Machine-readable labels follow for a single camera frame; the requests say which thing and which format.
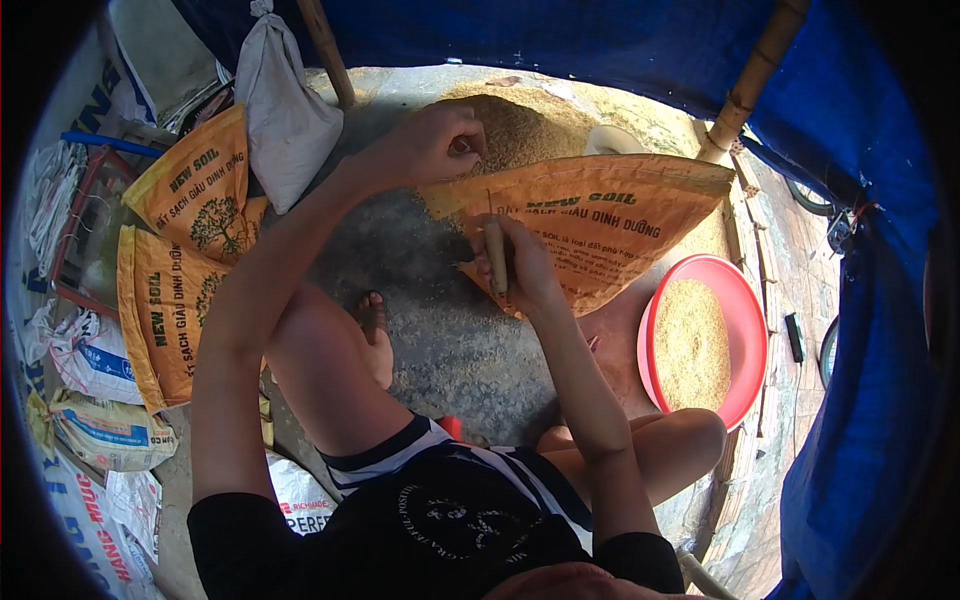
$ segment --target red plastic bowl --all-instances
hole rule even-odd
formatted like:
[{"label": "red plastic bowl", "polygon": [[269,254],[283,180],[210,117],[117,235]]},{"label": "red plastic bowl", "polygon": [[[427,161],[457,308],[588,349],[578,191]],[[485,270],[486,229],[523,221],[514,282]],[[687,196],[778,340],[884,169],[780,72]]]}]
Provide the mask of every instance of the red plastic bowl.
[{"label": "red plastic bowl", "polygon": [[740,424],[753,406],[767,364],[767,324],[756,295],[739,269],[713,254],[694,254],[681,260],[667,272],[647,304],[636,336],[636,363],[643,388],[664,412],[672,409],[663,397],[654,356],[654,324],[657,309],[667,284],[677,279],[703,281],[720,301],[727,338],[730,342],[730,389],[717,411],[727,431]]}]

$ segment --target black t-shirt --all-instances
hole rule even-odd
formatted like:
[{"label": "black t-shirt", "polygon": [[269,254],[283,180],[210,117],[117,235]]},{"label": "black t-shirt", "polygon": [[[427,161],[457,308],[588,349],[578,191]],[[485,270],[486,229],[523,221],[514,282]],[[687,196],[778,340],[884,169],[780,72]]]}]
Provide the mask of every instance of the black t-shirt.
[{"label": "black t-shirt", "polygon": [[562,516],[542,513],[496,471],[429,451],[351,494],[319,533],[301,537],[251,493],[204,498],[187,524],[211,599],[479,598],[523,571],[574,561],[684,592],[664,538],[624,534],[591,557]]}]

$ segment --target tree logo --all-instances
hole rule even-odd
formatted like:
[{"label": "tree logo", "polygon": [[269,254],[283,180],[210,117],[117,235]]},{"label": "tree logo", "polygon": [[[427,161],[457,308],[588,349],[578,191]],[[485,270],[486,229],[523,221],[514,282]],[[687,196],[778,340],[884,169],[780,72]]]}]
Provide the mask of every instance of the tree logo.
[{"label": "tree logo", "polygon": [[230,237],[228,231],[236,220],[238,213],[237,203],[232,196],[214,198],[208,201],[193,221],[193,226],[190,228],[190,239],[197,245],[198,250],[203,251],[218,238],[223,237],[224,246],[220,252],[221,260],[224,256],[239,257],[241,250],[240,233]]},{"label": "tree logo", "polygon": [[200,295],[197,296],[197,320],[200,321],[200,327],[204,326],[206,313],[210,312],[210,303],[213,302],[213,295],[217,293],[217,288],[224,280],[224,276],[219,273],[211,273],[204,277],[204,284],[200,286]]}]

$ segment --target black device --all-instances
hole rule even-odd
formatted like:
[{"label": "black device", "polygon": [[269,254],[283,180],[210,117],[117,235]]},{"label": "black device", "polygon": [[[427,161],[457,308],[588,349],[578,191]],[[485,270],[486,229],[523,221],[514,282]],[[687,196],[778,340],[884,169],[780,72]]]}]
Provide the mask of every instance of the black device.
[{"label": "black device", "polygon": [[786,321],[786,334],[790,337],[793,362],[802,363],[806,359],[806,354],[804,353],[804,336],[800,332],[800,317],[797,313],[790,313],[783,319]]}]

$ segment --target blue pipe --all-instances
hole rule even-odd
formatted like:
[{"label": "blue pipe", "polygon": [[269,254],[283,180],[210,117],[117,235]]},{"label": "blue pipe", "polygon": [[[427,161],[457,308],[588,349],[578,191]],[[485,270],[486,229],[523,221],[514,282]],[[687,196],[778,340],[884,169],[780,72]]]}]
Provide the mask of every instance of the blue pipe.
[{"label": "blue pipe", "polygon": [[129,152],[135,155],[149,156],[150,158],[160,158],[163,156],[162,150],[150,148],[149,146],[143,146],[140,144],[134,144],[133,142],[128,142],[124,139],[117,139],[116,137],[97,135],[96,133],[63,132],[60,135],[60,139],[78,144],[91,144],[93,146],[103,146],[105,144],[109,144],[110,146],[113,146],[114,150],[119,150],[120,152]]}]

